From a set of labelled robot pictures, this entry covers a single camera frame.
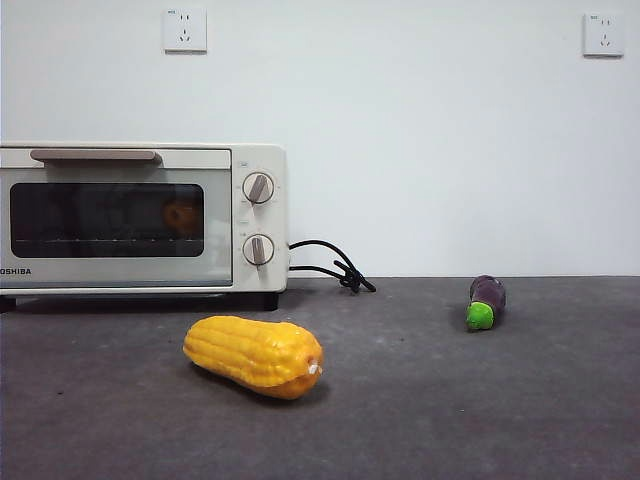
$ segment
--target control knob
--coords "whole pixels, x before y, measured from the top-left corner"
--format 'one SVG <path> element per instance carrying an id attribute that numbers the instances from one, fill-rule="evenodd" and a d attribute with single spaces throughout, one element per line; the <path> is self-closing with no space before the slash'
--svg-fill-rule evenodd
<path id="1" fill-rule="evenodd" d="M 244 242 L 244 258 L 253 265 L 264 265 L 273 258 L 273 242 L 265 235 L 252 235 Z"/>
<path id="2" fill-rule="evenodd" d="M 265 173 L 252 173 L 244 179 L 242 191 L 251 203 L 264 203 L 273 195 L 273 180 Z"/>

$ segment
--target electrical socket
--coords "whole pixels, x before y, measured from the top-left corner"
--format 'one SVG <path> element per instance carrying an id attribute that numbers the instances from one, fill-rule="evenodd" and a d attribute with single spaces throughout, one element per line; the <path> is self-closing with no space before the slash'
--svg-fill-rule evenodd
<path id="1" fill-rule="evenodd" d="M 622 15 L 588 13 L 584 16 L 582 53 L 595 57 L 624 55 L 624 23 Z"/>
<path id="2" fill-rule="evenodd" d="M 207 11 L 203 8 L 169 8 L 164 12 L 164 51 L 206 52 Z"/>

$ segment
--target yellow corn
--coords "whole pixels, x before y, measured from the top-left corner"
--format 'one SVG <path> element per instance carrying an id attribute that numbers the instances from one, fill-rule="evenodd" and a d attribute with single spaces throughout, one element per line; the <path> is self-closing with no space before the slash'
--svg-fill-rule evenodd
<path id="1" fill-rule="evenodd" d="M 322 347 L 288 322 L 205 318 L 189 329 L 182 350 L 196 365 L 277 398 L 300 397 L 322 373 Z"/>

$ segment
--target power cord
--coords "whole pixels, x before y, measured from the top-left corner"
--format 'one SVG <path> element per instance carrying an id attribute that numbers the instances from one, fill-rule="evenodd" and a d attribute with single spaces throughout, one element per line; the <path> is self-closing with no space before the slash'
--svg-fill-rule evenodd
<path id="1" fill-rule="evenodd" d="M 353 293 L 358 293 L 360 291 L 360 285 L 364 285 L 367 290 L 370 292 L 375 292 L 376 287 L 373 286 L 371 282 L 369 282 L 364 275 L 362 275 L 358 269 L 353 265 L 351 260 L 335 245 L 331 245 L 329 242 L 325 242 L 323 240 L 304 240 L 302 242 L 297 242 L 292 245 L 289 245 L 289 250 L 293 250 L 294 248 L 304 247 L 307 245 L 321 245 L 323 247 L 330 248 L 334 252 L 336 252 L 342 259 L 346 262 L 346 265 L 339 260 L 334 260 L 333 264 L 336 267 L 344 270 L 344 274 L 340 274 L 337 272 L 333 272 L 326 268 L 316 267 L 315 265 L 295 265 L 289 267 L 289 270 L 313 270 L 315 272 L 322 272 L 326 275 L 331 275 L 332 277 L 336 277 L 340 280 L 340 285 L 343 287 L 349 287 Z"/>

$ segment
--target toaster oven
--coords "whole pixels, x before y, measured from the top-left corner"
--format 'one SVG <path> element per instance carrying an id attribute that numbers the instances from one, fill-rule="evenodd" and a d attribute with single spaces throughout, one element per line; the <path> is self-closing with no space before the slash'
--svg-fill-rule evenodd
<path id="1" fill-rule="evenodd" d="M 267 295 L 289 268 L 285 152 L 0 146 L 0 295 Z"/>

